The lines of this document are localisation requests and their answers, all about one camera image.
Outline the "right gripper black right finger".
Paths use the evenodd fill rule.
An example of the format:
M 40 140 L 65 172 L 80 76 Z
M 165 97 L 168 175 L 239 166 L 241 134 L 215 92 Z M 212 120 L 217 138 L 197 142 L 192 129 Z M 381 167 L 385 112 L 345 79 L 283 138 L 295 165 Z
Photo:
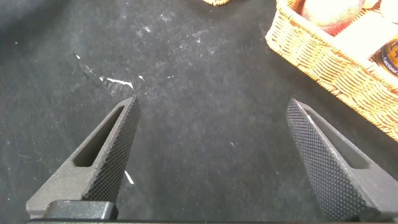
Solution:
M 397 181 L 308 105 L 286 120 L 323 213 L 331 222 L 397 221 Z

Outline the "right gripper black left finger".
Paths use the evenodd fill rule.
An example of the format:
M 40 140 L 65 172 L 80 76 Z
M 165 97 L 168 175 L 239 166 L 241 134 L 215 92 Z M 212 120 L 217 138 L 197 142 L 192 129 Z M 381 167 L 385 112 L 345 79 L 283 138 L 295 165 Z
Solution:
M 27 201 L 31 218 L 47 218 L 57 205 L 116 204 L 140 116 L 137 96 L 118 103 L 70 157 Z

